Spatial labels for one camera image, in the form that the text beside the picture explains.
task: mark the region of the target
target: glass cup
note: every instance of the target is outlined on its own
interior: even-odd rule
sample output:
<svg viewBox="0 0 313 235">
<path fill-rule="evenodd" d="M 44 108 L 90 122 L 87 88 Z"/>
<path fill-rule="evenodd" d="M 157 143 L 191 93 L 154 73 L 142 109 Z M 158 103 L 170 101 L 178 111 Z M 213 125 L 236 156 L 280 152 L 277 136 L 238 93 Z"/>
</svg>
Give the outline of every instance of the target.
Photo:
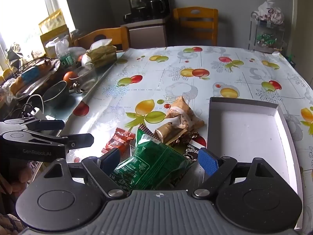
<svg viewBox="0 0 313 235">
<path fill-rule="evenodd" d="M 74 72 L 78 77 L 69 79 L 73 82 L 73 90 L 77 94 L 88 92 L 97 82 L 98 76 L 92 63 L 87 63 Z"/>
</svg>

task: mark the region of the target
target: green plastic package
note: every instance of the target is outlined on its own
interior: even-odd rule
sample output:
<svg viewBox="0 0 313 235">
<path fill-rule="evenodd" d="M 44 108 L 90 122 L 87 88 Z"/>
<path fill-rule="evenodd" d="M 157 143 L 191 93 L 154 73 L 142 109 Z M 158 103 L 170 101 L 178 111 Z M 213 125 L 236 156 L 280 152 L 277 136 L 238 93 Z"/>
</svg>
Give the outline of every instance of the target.
<svg viewBox="0 0 313 235">
<path fill-rule="evenodd" d="M 120 163 L 110 175 L 124 190 L 155 190 L 175 183 L 192 161 L 171 147 L 137 130 L 135 154 Z"/>
</svg>

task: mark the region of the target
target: coffee machine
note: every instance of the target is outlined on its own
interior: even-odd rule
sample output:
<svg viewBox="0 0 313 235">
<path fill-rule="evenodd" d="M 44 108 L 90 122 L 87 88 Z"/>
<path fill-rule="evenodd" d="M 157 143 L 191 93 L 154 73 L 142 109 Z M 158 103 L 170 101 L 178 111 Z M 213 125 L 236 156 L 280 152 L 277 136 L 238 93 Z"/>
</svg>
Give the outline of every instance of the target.
<svg viewBox="0 0 313 235">
<path fill-rule="evenodd" d="M 131 13 L 124 15 L 125 23 L 163 19 L 170 15 L 169 0 L 129 0 Z"/>
</svg>

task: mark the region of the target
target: gray bowl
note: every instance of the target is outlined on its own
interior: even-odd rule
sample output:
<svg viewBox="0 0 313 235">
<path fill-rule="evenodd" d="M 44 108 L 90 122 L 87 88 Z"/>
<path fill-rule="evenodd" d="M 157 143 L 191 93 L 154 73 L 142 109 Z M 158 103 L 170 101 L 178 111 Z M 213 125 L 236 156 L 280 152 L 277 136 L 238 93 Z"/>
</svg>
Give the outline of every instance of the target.
<svg viewBox="0 0 313 235">
<path fill-rule="evenodd" d="M 43 95 L 43 103 L 49 107 L 57 107 L 65 101 L 69 95 L 69 88 L 66 81 L 60 81 L 49 88 Z"/>
</svg>

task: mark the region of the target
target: wooden chair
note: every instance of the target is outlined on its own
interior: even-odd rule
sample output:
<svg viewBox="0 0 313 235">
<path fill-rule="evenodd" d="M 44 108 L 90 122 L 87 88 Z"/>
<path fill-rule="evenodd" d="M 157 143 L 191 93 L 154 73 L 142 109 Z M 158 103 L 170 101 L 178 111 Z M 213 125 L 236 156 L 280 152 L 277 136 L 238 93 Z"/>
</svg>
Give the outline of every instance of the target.
<svg viewBox="0 0 313 235">
<path fill-rule="evenodd" d="M 212 29 L 211 32 L 204 31 L 188 31 L 192 37 L 199 39 L 212 40 L 212 45 L 217 46 L 217 34 L 218 34 L 218 15 L 217 9 L 209 9 L 202 7 L 187 7 L 174 9 L 174 19 L 181 27 L 193 28 L 193 29 Z M 212 18 L 213 21 L 188 21 L 188 19 L 201 19 Z"/>
<path fill-rule="evenodd" d="M 74 41 L 74 46 L 90 49 L 92 43 L 101 39 L 112 39 L 112 45 L 122 44 L 123 51 L 129 48 L 129 31 L 127 27 L 99 29 Z"/>
</svg>

